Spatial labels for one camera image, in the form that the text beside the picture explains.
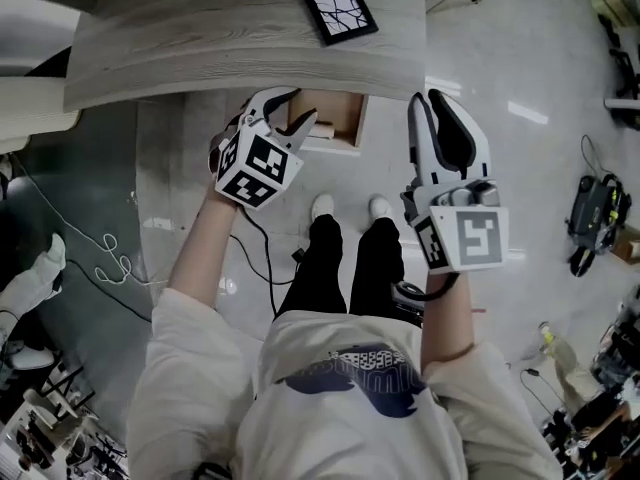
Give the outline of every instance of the gray wooden tabletop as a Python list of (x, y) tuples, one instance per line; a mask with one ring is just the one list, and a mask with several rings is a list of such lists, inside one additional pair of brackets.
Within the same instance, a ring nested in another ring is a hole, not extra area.
[(292, 85), (409, 99), (424, 84), (424, 0), (365, 0), (379, 31), (326, 47), (303, 0), (100, 0), (82, 16), (65, 108)]

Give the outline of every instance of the white sneaker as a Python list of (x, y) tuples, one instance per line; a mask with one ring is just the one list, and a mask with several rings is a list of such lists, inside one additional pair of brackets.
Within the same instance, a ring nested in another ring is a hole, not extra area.
[(383, 217), (393, 220), (393, 208), (383, 196), (376, 194), (369, 200), (369, 215), (372, 222)]
[(331, 194), (320, 194), (313, 201), (311, 206), (311, 222), (315, 221), (320, 215), (333, 216), (333, 197)]
[(49, 349), (36, 350), (26, 345), (22, 350), (9, 357), (9, 362), (16, 370), (37, 370), (51, 366), (55, 361)]

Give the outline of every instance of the white cable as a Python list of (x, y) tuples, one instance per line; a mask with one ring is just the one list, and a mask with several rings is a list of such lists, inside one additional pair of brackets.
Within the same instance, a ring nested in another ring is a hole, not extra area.
[[(62, 220), (62, 222), (64, 222), (68, 227), (70, 227), (76, 233), (78, 233), (80, 236), (82, 236), (85, 240), (88, 240), (93, 245), (95, 245), (98, 249), (100, 249), (102, 252), (107, 253), (109, 256), (111, 256), (111, 258), (113, 258), (113, 261), (116, 263), (116, 265), (118, 265), (118, 268), (122, 272), (122, 279), (120, 279), (119, 281), (115, 281), (113, 279), (110, 279), (109, 276), (107, 276), (107, 274), (105, 274), (104, 270), (102, 270), (100, 267), (95, 267), (93, 269), (93, 271), (94, 271), (98, 281), (101, 281), (103, 283), (113, 284), (113, 285), (120, 285), (120, 284), (124, 284), (127, 281), (128, 278), (131, 278), (136, 283), (138, 283), (140, 286), (150, 286), (152, 284), (163, 284), (163, 283), (168, 282), (168, 280), (165, 280), (165, 281), (142, 281), (142, 280), (138, 279), (136, 276), (134, 276), (131, 273), (132, 266), (131, 266), (131, 260), (129, 259), (129, 257), (124, 255), (124, 254), (122, 254), (120, 256), (120, 258), (116, 258), (115, 254), (113, 254), (113, 251), (115, 251), (116, 248), (118, 247), (118, 240), (116, 239), (115, 236), (113, 236), (111, 233), (105, 233), (104, 235), (102, 235), (102, 241), (104, 242), (104, 247), (103, 247), (98, 242), (96, 242), (93, 238), (91, 238), (89, 235), (87, 235), (82, 230), (78, 229), (73, 224), (71, 224), (67, 219), (65, 219), (62, 216), (62, 214), (56, 209), (56, 207), (53, 206), (53, 203), (51, 203), (51, 201), (49, 201), (47, 196), (44, 195), (44, 192), (42, 192), (42, 190), (40, 190), (40, 187), (38, 186), (36, 181), (31, 177), (31, 175), (25, 169), (25, 167), (22, 165), (22, 162), (20, 162), (18, 157), (15, 156), (15, 155), (12, 155), (12, 156), (15, 159), (16, 163), (20, 166), (20, 169), (22, 169), (22, 172), (24, 172), (25, 176), (33, 184), (33, 186), (36, 189), (36, 191), (38, 192), (38, 194), (40, 194), (40, 197), (42, 197), (42, 199), (44, 199), (44, 201), (49, 205), (49, 208), (51, 208), (51, 210), (53, 210), (53, 213), (55, 213), (60, 218), (60, 220)], [(113, 245), (109, 245), (109, 241), (110, 240), (113, 240), (113, 242), (112, 242)]]

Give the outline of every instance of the black cable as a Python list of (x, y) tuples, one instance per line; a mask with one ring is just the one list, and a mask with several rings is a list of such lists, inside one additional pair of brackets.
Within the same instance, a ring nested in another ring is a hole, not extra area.
[(547, 379), (545, 379), (545, 378), (542, 376), (542, 374), (541, 374), (538, 370), (536, 370), (536, 369), (534, 369), (534, 368), (525, 368), (525, 370), (524, 370), (524, 371), (525, 371), (526, 373), (528, 373), (529, 375), (531, 375), (532, 377), (537, 377), (537, 378), (539, 378), (542, 382), (544, 382), (547, 386), (549, 386), (549, 389), (550, 389), (551, 391), (553, 391), (553, 394), (554, 394), (554, 395), (556, 395), (556, 398), (557, 398), (558, 400), (560, 400), (560, 403), (564, 404), (564, 400), (562, 399), (562, 397), (558, 394), (558, 392), (557, 392), (555, 389), (553, 389), (553, 386), (552, 386), (551, 384), (549, 384), (549, 382), (547, 381)]
[(82, 268), (82, 266), (75, 260), (71, 260), (69, 258), (67, 258), (67, 263), (71, 263), (72, 265), (75, 265), (78, 270), (80, 270), (80, 272), (82, 272), (82, 274), (84, 275), (84, 277), (87, 278), (87, 281), (89, 281), (95, 288), (97, 288), (100, 292), (102, 292), (103, 295), (106, 295), (107, 297), (109, 297), (112, 301), (117, 302), (120, 306), (122, 306), (124, 309), (130, 311), (131, 313), (133, 313), (135, 316), (137, 316), (140, 320), (144, 320), (145, 322), (151, 323), (151, 319), (147, 318), (144, 315), (141, 315), (140, 313), (138, 313), (135, 309), (133, 309), (131, 306), (128, 306), (127, 304), (125, 304), (124, 302), (122, 302), (120, 299), (118, 299), (116, 296), (111, 295), (108, 291), (106, 291), (102, 286), (100, 286), (98, 283), (96, 283), (93, 278), (87, 274), (85, 272), (85, 270)]
[(589, 137), (585, 133), (582, 136), (582, 139), (580, 139), (580, 150), (582, 151), (582, 158), (584, 158), (584, 161), (587, 163), (589, 168), (593, 171), (593, 174), (595, 174), (596, 178), (600, 178), (600, 173), (598, 171), (596, 171), (595, 167), (593, 167), (591, 162), (589, 162), (589, 160), (587, 159), (587, 154), (584, 152), (584, 140), (585, 139), (587, 139), (587, 141), (589, 141), (589, 145), (591, 146), (591, 151), (593, 152), (593, 158), (595, 159), (596, 164), (598, 165), (600, 170), (603, 171), (603, 172), (607, 172), (609, 174), (613, 174), (611, 171), (609, 171), (609, 170), (605, 169), (604, 167), (602, 167), (602, 163), (600, 162), (600, 158), (598, 158), (598, 153), (596, 153), (596, 148), (593, 145), (593, 141), (591, 140), (591, 137)]
[(240, 207), (240, 211), (242, 212), (242, 215), (244, 215), (245, 219), (247, 219), (254, 228), (260, 231), (260, 233), (262, 233), (262, 236), (264, 237), (264, 252), (267, 256), (267, 270), (269, 272), (269, 299), (271, 300), (271, 309), (273, 311), (273, 316), (275, 317), (278, 314), (278, 309), (276, 308), (276, 302), (273, 298), (273, 269), (271, 268), (271, 256), (269, 254), (269, 236), (267, 235), (267, 232), (259, 224), (256, 223), (256, 221), (249, 217), (249, 214), (247, 213), (247, 210), (244, 206)]
[(522, 383), (522, 386), (524, 387), (524, 389), (526, 389), (529, 393), (531, 393), (531, 396), (533, 396), (533, 398), (535, 398), (535, 399), (538, 401), (538, 403), (539, 403), (542, 407), (544, 407), (544, 410), (545, 410), (545, 411), (547, 411), (547, 412), (549, 413), (549, 416), (553, 417), (553, 413), (552, 413), (549, 409), (547, 409), (547, 406), (546, 406), (546, 405), (544, 405), (544, 404), (542, 403), (542, 400), (540, 400), (540, 399), (537, 397), (537, 395), (536, 395), (533, 391), (531, 391), (531, 388), (529, 388), (529, 386), (527, 386), (527, 385), (524, 383), (524, 380), (523, 380), (523, 378), (522, 378), (522, 374), (523, 374), (523, 373), (525, 373), (525, 370), (522, 370), (522, 371), (520, 372), (520, 382)]
[(451, 290), (451, 288), (453, 288), (453, 285), (456, 284), (458, 277), (460, 277), (459, 272), (451, 272), (447, 276), (447, 279), (445, 280), (442, 287), (433, 293), (417, 294), (417, 293), (409, 293), (409, 292), (403, 291), (402, 295), (404, 295), (408, 299), (416, 300), (418, 302), (428, 302), (428, 301), (436, 300), (444, 296), (449, 290)]
[(267, 283), (271, 282), (273, 283), (275, 286), (285, 286), (287, 284), (291, 284), (293, 283), (293, 279), (291, 281), (281, 281), (281, 282), (277, 282), (277, 281), (269, 281), (269, 279), (265, 276), (263, 276), (260, 272), (258, 272), (255, 267), (253, 266), (253, 263), (251, 262), (251, 258), (249, 257), (249, 253), (247, 252), (247, 249), (245, 248), (244, 244), (242, 243), (242, 241), (235, 235), (230, 235), (231, 238), (233, 238), (236, 242), (238, 242), (238, 245), (240, 245), (240, 247), (242, 248), (242, 252), (244, 253), (245, 258), (247, 258), (247, 263), (249, 263), (249, 267), (251, 268), (251, 270), (253, 270), (253, 272), (260, 278), (264, 279)]

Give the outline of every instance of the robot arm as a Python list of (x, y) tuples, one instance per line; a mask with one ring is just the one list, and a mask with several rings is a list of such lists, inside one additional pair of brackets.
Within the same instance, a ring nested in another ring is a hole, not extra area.
[(416, 178), (401, 198), (429, 272), (502, 266), (509, 216), (490, 177), (487, 137), (459, 103), (435, 89), (428, 100), (413, 96), (408, 118)]
[(294, 87), (257, 92), (242, 114), (214, 137), (209, 169), (216, 175), (217, 192), (260, 210), (289, 187), (303, 164), (296, 152), (318, 113), (309, 110), (284, 131), (269, 124), (269, 115), (299, 92)]
[(22, 347), (20, 352), (11, 353), (3, 347), (23, 315), (60, 293), (56, 280), (66, 266), (65, 252), (64, 241), (54, 233), (49, 250), (40, 253), (31, 268), (14, 277), (0, 293), (0, 371), (2, 361), (9, 357), (12, 366), (20, 370), (42, 368), (53, 362), (53, 354), (46, 349)]

